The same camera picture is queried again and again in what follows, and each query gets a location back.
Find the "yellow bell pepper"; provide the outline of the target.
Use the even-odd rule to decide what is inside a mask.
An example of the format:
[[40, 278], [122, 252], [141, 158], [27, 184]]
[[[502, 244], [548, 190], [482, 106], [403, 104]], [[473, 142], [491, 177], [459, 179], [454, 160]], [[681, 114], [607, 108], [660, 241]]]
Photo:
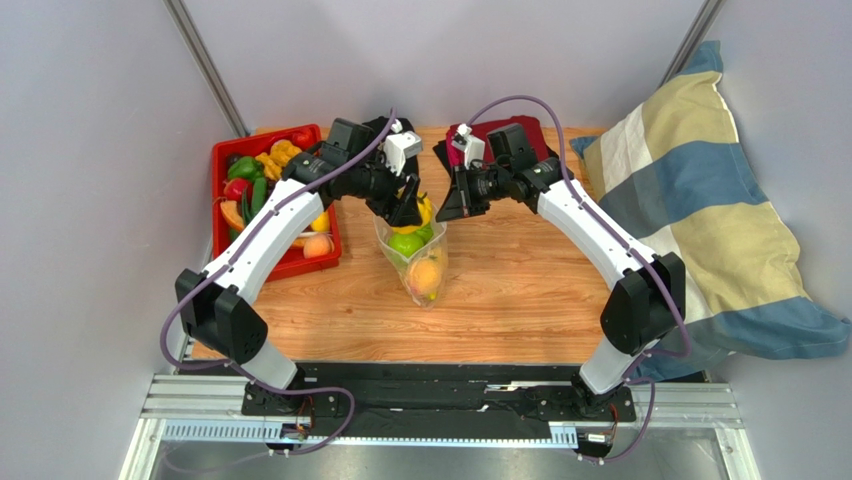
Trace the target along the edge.
[[427, 193], [423, 193], [422, 195], [418, 196], [417, 206], [421, 217], [420, 224], [405, 227], [392, 227], [392, 231], [394, 233], [412, 234], [431, 224], [433, 217], [433, 206]]

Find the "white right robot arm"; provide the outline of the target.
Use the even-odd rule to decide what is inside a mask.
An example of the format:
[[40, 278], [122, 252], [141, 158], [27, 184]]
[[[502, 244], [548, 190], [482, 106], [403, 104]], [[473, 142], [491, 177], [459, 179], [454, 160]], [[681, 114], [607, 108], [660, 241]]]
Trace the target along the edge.
[[511, 198], [556, 226], [589, 259], [610, 289], [600, 315], [603, 340], [580, 369], [578, 385], [596, 396], [624, 384], [657, 343], [685, 328], [685, 266], [632, 238], [585, 192], [565, 163], [549, 158], [511, 172], [497, 164], [454, 166], [440, 221], [484, 214]]

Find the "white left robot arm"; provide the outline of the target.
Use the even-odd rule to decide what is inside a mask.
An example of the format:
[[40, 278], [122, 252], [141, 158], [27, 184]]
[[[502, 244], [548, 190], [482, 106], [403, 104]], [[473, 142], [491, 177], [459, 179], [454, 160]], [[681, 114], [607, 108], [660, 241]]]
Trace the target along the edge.
[[227, 364], [263, 388], [294, 394], [297, 365], [268, 338], [253, 304], [275, 266], [309, 224], [334, 201], [365, 201], [392, 227], [418, 227], [420, 179], [406, 167], [423, 150], [419, 135], [390, 117], [379, 132], [344, 119], [328, 137], [294, 155], [271, 194], [222, 254], [201, 272], [183, 271], [178, 303], [167, 320], [222, 354]]

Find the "clear polka dot zip bag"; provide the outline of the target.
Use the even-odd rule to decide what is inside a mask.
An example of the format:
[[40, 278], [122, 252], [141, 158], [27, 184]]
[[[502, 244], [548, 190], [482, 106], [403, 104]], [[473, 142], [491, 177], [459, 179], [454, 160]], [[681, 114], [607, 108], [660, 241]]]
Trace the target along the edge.
[[[433, 217], [431, 224], [415, 232], [426, 242], [426, 244], [411, 258], [405, 258], [403, 255], [393, 251], [388, 246], [388, 239], [394, 233], [392, 231], [392, 227], [390, 227], [384, 220], [378, 217], [375, 217], [373, 220], [374, 229], [379, 241], [379, 247], [381, 251], [383, 252], [385, 258], [396, 270], [404, 289], [410, 295], [412, 301], [423, 309], [431, 309], [436, 304], [439, 297], [442, 295], [449, 269], [447, 224], [437, 222], [435, 220], [435, 211], [436, 208], [433, 206]], [[406, 283], [406, 273], [409, 268], [409, 265], [413, 261], [424, 258], [437, 260], [443, 268], [443, 278], [438, 292], [435, 295], [430, 295], [426, 297], [413, 295], [409, 291]]]

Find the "green apple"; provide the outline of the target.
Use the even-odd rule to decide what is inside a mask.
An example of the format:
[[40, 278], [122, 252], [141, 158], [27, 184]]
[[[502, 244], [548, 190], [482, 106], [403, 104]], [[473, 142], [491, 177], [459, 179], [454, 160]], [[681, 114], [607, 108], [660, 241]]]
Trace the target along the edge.
[[426, 242], [416, 233], [393, 233], [388, 239], [388, 246], [405, 258], [411, 258], [425, 244]]

